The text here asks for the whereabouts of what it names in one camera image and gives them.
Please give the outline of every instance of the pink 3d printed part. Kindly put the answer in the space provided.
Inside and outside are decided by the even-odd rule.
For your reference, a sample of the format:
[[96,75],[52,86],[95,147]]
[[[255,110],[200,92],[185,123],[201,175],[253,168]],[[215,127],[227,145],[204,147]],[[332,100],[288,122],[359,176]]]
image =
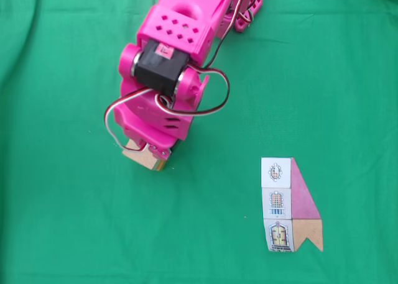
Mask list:
[[247,15],[250,4],[257,14],[262,0],[159,0],[151,7],[137,44],[128,44],[119,62],[122,97],[153,89],[114,105],[116,122],[135,143],[130,146],[148,146],[155,158],[168,160],[176,143],[187,138],[193,116],[171,115],[159,109],[155,97],[163,94],[175,112],[197,111],[210,77],[201,81],[208,69],[195,67],[204,64],[215,37],[223,38],[229,26],[239,32],[247,27],[231,21],[238,11]]

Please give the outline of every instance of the green cloth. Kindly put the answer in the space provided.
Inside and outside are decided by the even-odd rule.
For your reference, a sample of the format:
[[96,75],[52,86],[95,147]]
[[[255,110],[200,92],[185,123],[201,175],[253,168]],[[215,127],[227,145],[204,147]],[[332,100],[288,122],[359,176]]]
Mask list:
[[[227,106],[153,172],[103,114],[156,1],[0,0],[0,283],[397,283],[398,0],[264,0],[215,62]],[[224,93],[212,76],[201,108]],[[295,157],[324,252],[268,251],[274,156]]]

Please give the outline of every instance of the stacked blocks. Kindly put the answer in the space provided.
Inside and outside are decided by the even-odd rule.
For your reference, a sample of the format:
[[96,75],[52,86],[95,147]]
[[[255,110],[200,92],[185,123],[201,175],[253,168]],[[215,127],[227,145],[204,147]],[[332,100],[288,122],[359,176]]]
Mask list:
[[294,158],[261,159],[268,249],[295,252],[305,239],[323,251],[322,220]]

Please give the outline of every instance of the triangular block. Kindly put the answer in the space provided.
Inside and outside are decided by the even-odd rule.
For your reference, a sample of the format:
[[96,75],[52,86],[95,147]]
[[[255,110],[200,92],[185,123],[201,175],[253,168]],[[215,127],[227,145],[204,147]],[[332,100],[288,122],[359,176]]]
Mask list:
[[294,158],[292,159],[292,218],[321,218]]
[[323,251],[322,220],[293,220],[294,251],[297,251],[306,239]]

